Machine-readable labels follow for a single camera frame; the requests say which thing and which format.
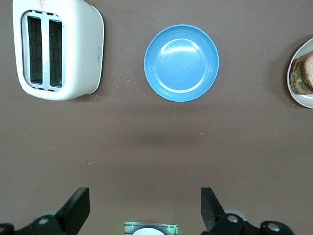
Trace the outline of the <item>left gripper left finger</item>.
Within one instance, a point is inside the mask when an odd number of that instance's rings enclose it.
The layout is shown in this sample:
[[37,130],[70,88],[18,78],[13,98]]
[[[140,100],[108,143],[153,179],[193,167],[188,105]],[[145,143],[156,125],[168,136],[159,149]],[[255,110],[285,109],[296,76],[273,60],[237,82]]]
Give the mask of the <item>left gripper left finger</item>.
[[2,235],[76,235],[90,214],[89,188],[80,187],[54,214],[43,215],[22,229],[2,223]]

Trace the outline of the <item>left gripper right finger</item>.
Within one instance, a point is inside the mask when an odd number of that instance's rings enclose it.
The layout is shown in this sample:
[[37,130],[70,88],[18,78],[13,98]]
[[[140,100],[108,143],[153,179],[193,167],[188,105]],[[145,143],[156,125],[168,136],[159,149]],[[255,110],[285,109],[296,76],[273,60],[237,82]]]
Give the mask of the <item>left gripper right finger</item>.
[[264,221],[257,228],[234,213],[226,213],[212,188],[201,188],[201,215],[204,235],[293,235],[293,230],[277,221]]

